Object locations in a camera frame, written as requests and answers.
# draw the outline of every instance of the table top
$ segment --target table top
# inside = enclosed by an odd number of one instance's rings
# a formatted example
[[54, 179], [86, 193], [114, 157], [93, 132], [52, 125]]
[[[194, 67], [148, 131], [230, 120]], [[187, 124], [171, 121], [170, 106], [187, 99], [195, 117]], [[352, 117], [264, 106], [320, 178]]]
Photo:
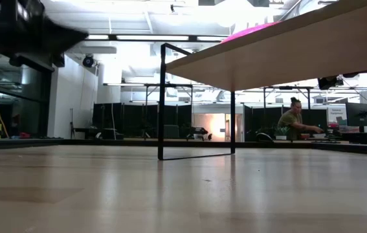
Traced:
[[166, 64], [228, 91], [367, 71], [367, 0], [340, 0]]

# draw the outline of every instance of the security camera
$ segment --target security camera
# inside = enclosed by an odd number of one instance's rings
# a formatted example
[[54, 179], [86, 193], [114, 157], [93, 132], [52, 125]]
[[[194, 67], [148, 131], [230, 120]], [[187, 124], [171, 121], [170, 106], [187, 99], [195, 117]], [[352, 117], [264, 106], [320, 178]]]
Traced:
[[88, 68], [94, 67], [96, 65], [94, 56], [92, 54], [85, 55], [85, 58], [82, 61], [82, 65]]

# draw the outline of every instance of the glass wall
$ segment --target glass wall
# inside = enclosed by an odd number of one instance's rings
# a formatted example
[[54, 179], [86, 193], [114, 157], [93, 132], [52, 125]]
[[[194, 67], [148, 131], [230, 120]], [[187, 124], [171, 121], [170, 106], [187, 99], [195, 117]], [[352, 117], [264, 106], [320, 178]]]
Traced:
[[50, 79], [51, 73], [14, 67], [0, 55], [0, 114], [9, 137], [47, 136]]

